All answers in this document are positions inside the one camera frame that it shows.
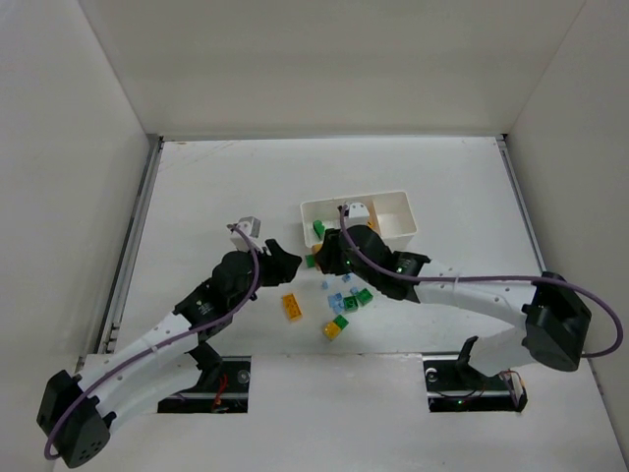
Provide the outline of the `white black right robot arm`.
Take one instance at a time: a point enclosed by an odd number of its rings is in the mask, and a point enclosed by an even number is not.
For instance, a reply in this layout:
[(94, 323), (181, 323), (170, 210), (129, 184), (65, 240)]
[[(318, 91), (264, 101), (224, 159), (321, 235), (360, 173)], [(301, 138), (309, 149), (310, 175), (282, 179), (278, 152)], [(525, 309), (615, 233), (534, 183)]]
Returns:
[(365, 225), (327, 230), (314, 260), (322, 272), (354, 273), (393, 300), (447, 306), (508, 324), (498, 334), (465, 341), (459, 361), (481, 375), (534, 362), (560, 372), (579, 367), (592, 314), (557, 274), (466, 278), (425, 255), (391, 250)]

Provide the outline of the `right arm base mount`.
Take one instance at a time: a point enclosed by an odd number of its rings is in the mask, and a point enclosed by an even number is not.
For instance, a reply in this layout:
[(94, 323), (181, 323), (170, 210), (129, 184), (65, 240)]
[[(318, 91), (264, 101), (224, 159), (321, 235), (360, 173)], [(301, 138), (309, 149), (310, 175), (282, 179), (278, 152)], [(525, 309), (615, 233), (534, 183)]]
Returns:
[(423, 358), (430, 413), (514, 412), (522, 413), (528, 392), (519, 373), (507, 370), (487, 377), (469, 366), (476, 336), (468, 338), (461, 351)]

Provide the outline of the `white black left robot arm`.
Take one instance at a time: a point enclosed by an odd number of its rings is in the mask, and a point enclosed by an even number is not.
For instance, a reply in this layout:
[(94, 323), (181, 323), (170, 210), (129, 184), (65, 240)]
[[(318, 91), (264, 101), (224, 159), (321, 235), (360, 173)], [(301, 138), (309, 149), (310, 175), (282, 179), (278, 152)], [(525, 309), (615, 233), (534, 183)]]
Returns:
[(115, 429), (142, 409), (220, 375), (221, 356), (208, 340), (232, 323), (261, 287), (291, 282), (302, 262), (273, 240), (227, 253), (155, 327), (91, 370), (62, 370), (48, 381), (36, 423), (44, 456), (77, 468), (92, 460)]

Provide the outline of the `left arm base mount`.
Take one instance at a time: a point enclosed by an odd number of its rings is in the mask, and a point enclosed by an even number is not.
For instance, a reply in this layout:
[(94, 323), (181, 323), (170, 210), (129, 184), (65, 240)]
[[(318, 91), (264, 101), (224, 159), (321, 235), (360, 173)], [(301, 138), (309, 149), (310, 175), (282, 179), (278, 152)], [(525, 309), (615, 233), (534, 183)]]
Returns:
[(245, 414), (249, 409), (251, 356), (220, 356), (207, 343), (192, 351), (196, 383), (157, 405), (159, 414)]

